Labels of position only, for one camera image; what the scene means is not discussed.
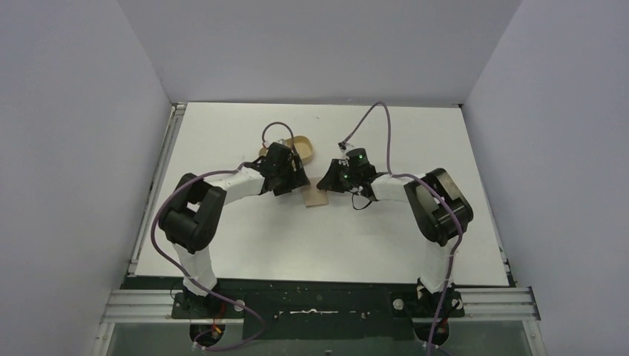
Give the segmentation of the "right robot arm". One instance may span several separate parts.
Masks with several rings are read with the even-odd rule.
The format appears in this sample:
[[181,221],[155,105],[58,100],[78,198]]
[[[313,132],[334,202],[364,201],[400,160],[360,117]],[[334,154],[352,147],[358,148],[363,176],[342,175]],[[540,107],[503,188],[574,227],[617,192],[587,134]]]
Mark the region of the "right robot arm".
[[343,157],[331,161],[317,189],[349,192],[371,202],[409,204],[422,236],[427,239],[419,283],[431,293],[450,287],[454,253],[474,213],[448,172],[436,168],[421,178],[391,174],[378,171],[364,148],[342,144],[340,150]]

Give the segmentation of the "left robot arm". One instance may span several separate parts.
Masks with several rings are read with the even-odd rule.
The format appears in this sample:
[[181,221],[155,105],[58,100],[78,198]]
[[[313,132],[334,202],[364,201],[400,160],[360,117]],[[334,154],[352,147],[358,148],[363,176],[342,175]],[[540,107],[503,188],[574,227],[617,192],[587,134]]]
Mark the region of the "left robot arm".
[[185,293],[200,299],[218,295],[208,247],[226,205],[267,193],[284,195],[309,183],[296,148],[280,142],[235,170],[182,176],[159,208],[151,231],[160,229],[174,247],[177,258],[169,262],[183,273]]

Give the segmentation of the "beige card holder wallet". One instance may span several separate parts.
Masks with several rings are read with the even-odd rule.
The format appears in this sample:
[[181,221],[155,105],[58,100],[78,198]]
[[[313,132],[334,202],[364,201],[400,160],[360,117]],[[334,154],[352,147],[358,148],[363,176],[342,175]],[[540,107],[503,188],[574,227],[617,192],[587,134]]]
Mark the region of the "beige card holder wallet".
[[329,198],[326,191],[317,188],[317,184],[321,181],[320,177],[311,177],[310,184],[300,188],[303,203],[307,208],[325,206],[329,204]]

